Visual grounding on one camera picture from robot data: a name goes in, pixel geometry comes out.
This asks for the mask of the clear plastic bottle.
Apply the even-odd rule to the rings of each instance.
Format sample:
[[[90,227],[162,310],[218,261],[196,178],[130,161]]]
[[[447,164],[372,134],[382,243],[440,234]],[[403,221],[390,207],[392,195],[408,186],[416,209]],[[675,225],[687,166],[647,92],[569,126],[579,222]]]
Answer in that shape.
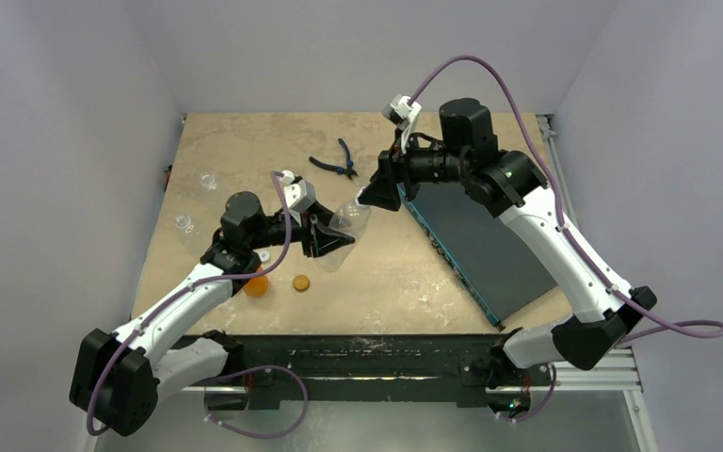
[[[314,259],[317,267],[325,272],[338,270],[349,254],[360,244],[372,209],[356,199],[344,202],[332,215],[329,225],[328,250],[321,250]]]

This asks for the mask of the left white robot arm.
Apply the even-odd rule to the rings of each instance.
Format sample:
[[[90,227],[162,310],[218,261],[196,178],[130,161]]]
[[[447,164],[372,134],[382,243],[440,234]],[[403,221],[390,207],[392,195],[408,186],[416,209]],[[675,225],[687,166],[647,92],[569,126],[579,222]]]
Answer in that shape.
[[[308,257],[323,258],[355,245],[359,232],[313,196],[278,193],[282,209],[265,214],[252,192],[225,204],[212,243],[190,273],[148,311],[112,332],[95,329],[82,341],[70,401],[86,412],[88,433],[111,429],[121,436],[139,430],[157,404],[197,382],[230,385],[247,367],[241,343],[219,331],[181,343],[187,331],[219,304],[266,275],[259,249],[301,243]]]

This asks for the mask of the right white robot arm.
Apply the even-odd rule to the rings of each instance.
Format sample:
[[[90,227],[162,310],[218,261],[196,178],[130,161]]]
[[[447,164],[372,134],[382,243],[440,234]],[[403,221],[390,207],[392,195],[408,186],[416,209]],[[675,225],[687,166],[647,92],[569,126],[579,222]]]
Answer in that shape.
[[[395,96],[382,114],[396,127],[391,147],[378,156],[378,169],[357,200],[398,211],[423,183],[458,183],[515,233],[562,289],[572,313],[510,335],[490,361],[494,377],[512,383],[527,368],[566,361],[592,369],[657,302],[647,286],[633,287],[610,269],[568,222],[554,212],[555,193],[536,161],[519,151],[500,149],[489,109],[476,99],[442,105],[441,139],[428,146],[413,130],[421,107]]]

